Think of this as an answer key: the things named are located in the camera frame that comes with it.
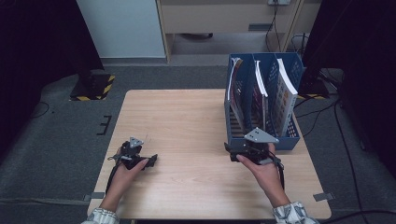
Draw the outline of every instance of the person's hand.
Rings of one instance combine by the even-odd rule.
[[[268,144],[269,150],[275,155],[275,146]],[[256,177],[260,187],[264,190],[273,207],[283,206],[290,203],[288,196],[282,189],[279,172],[273,162],[265,165],[257,165],[248,158],[237,155],[236,158],[244,164]]]
[[[116,212],[117,206],[125,191],[131,186],[137,174],[145,167],[149,159],[142,160],[134,168],[128,170],[123,163],[119,165],[113,176],[110,188],[99,207],[108,211]]]

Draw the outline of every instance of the hazard tape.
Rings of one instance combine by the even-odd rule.
[[[298,99],[317,99],[317,100],[323,100],[326,99],[328,97],[325,97],[323,95],[320,94],[299,94],[297,96]]]
[[[105,86],[105,88],[103,89],[103,93],[102,95],[98,95],[98,96],[77,96],[77,97],[70,97],[71,101],[90,101],[90,100],[105,100],[107,97],[108,92],[111,89],[111,86],[113,85],[113,80],[116,76],[110,76],[108,78],[108,82]]]

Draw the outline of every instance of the sleeve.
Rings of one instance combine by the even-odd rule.
[[[103,208],[95,208],[82,224],[119,224],[117,215]]]
[[[274,208],[274,216],[278,224],[319,224],[314,218],[308,216],[300,202]]]

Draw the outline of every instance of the black panel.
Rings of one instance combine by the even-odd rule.
[[[320,68],[344,70],[341,93],[361,141],[396,176],[395,5],[393,0],[323,1],[303,57],[308,67],[303,82],[309,88]]]
[[[45,85],[101,68],[76,1],[0,1],[0,160]]]

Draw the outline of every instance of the dark curtain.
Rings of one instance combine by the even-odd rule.
[[[0,0],[0,159],[62,77],[103,69],[75,0]]]

